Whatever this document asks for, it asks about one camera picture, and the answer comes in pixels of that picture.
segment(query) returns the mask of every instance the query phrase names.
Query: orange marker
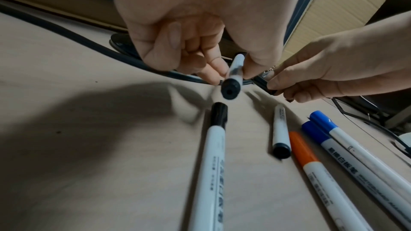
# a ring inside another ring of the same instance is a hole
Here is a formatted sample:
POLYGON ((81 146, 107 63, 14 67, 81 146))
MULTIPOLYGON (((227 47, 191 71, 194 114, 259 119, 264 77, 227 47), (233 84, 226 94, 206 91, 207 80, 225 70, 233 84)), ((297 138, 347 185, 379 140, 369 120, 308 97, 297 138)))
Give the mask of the orange marker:
POLYGON ((290 132, 291 150, 327 208, 338 230, 372 231, 367 221, 338 186, 297 132, 290 132))

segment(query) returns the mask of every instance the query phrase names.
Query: wooden desk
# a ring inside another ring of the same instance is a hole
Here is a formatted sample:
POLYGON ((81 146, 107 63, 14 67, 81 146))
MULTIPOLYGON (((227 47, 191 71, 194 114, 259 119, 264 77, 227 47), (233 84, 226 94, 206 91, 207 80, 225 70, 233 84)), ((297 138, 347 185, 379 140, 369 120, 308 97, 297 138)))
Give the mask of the wooden desk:
MULTIPOLYGON (((109 31, 20 9, 109 46, 109 31)), ((204 108, 221 100, 218 90, 133 68, 7 15, 0 29, 0 229, 184 230, 204 108)), ((296 161, 267 153, 272 108, 284 99, 244 90, 227 102, 225 230, 335 230, 296 161)), ((321 109, 411 180, 382 134, 356 122, 383 145, 323 100, 286 106, 290 130, 321 109)), ((400 230, 312 146, 374 230, 400 230)))

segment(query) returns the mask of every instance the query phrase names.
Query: marker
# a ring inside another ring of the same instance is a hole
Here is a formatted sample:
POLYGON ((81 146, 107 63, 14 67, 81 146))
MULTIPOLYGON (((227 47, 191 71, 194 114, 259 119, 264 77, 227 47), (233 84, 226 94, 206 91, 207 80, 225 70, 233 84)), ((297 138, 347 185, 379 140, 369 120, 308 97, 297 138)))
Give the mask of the marker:
POLYGON ((223 231, 224 155, 227 105, 217 102, 211 109, 200 166, 189 231, 223 231))
POLYGON ((362 147, 359 142, 334 124, 321 111, 311 113, 310 120, 318 125, 325 133, 331 135, 337 142, 344 146, 345 149, 354 155, 355 158, 367 166, 403 199, 411 204, 411 184, 401 175, 362 147))
POLYGON ((238 53, 231 63, 227 78, 221 84, 221 94, 228 100, 235 99, 243 85, 243 65, 245 54, 238 53))
POLYGON ((371 231, 367 221, 297 132, 290 132, 292 152, 310 179, 338 230, 371 231))
POLYGON ((320 144, 369 193, 391 212, 408 230, 411 230, 411 205, 364 166, 339 143, 325 134, 316 124, 308 121, 303 131, 320 144))
POLYGON ((257 85, 258 87, 260 87, 262 90, 264 90, 265 92, 267 92, 270 95, 274 95, 277 92, 277 90, 268 89, 267 88, 267 81, 261 76, 255 76, 251 80, 253 81, 253 83, 255 85, 257 85))
POLYGON ((273 122, 273 155, 278 159, 287 159, 291 156, 290 137, 286 119, 286 109, 278 104, 274 109, 273 122))

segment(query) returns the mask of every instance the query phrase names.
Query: orange marker cap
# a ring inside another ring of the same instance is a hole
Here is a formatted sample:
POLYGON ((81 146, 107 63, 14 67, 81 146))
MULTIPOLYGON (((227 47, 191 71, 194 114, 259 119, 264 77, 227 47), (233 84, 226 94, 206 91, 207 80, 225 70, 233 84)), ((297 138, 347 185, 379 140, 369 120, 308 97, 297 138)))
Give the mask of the orange marker cap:
POLYGON ((304 167, 310 162, 319 162, 317 156, 309 148, 308 144, 304 141, 303 137, 298 132, 289 132, 291 151, 297 158, 301 167, 304 167))

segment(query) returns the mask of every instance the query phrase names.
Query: desk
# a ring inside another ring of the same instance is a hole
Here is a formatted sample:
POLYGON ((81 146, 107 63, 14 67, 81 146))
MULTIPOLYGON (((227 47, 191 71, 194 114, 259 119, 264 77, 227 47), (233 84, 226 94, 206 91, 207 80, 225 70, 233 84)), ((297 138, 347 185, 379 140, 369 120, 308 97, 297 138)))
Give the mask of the desk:
MULTIPOLYGON (((110 31, 19 9, 109 47, 110 31)), ((204 111, 221 101, 218 89, 142 71, 7 15, 0 29, 0 229, 184 230, 204 111)), ((267 153, 277 103, 290 130, 321 109, 411 181, 383 134, 357 122, 365 133, 326 101, 289 104, 246 86, 227 102, 225 230, 335 230, 297 162, 267 153)), ((311 145, 374 230, 400 230, 311 145)))

